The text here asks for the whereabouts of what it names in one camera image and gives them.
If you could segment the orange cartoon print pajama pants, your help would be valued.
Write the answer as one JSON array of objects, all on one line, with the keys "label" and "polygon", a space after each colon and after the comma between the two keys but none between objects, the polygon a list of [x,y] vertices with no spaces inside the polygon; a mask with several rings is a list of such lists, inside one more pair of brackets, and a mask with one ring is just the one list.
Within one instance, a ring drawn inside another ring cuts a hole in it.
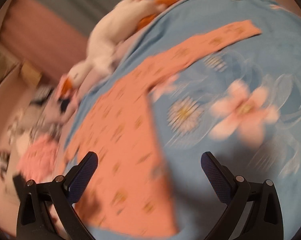
[{"label": "orange cartoon print pajama pants", "polygon": [[245,20],[192,36],[146,58],[97,99],[64,155],[98,155],[98,168],[75,206],[86,225],[134,237],[178,233],[148,92],[198,59],[260,33]]}]

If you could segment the pink quilted garment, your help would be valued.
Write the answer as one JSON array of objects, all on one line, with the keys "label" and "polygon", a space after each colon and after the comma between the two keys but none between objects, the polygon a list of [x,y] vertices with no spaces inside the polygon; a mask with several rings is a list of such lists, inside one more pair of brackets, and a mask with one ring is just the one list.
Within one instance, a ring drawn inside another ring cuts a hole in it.
[{"label": "pink quilted garment", "polygon": [[20,158],[16,170],[25,181],[42,183],[55,169],[58,143],[50,135],[40,135]]}]

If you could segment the blue floral bed blanket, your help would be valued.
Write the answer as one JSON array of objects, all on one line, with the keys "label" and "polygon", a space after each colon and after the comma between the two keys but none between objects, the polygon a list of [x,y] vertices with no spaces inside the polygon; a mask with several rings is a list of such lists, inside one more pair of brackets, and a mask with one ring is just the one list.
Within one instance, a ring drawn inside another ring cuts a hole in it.
[{"label": "blue floral bed blanket", "polygon": [[146,58],[245,20],[261,33],[198,59],[148,92],[178,233],[134,237],[85,224],[96,239],[203,239],[225,209],[201,168],[206,151],[248,181],[272,180],[284,238],[301,228],[301,18],[273,0],[185,0],[160,16],[114,74],[83,98],[65,147],[97,99]]}]

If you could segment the pink and grey curtains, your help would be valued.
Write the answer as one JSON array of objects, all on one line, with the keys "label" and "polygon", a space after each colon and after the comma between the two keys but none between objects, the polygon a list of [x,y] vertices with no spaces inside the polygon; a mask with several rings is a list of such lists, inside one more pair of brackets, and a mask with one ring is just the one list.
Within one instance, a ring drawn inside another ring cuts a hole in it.
[{"label": "pink and grey curtains", "polygon": [[121,0],[13,0],[0,42],[53,82],[85,58],[89,33]]}]

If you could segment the white plush goose toy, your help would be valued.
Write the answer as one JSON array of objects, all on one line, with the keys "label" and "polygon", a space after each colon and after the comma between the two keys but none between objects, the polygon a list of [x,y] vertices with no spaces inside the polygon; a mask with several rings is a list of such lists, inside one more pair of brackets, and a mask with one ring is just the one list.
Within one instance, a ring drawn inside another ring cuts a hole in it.
[{"label": "white plush goose toy", "polygon": [[97,83],[114,72],[117,46],[179,0],[122,0],[95,25],[87,41],[86,59],[60,78],[57,98],[78,90],[86,77]]}]

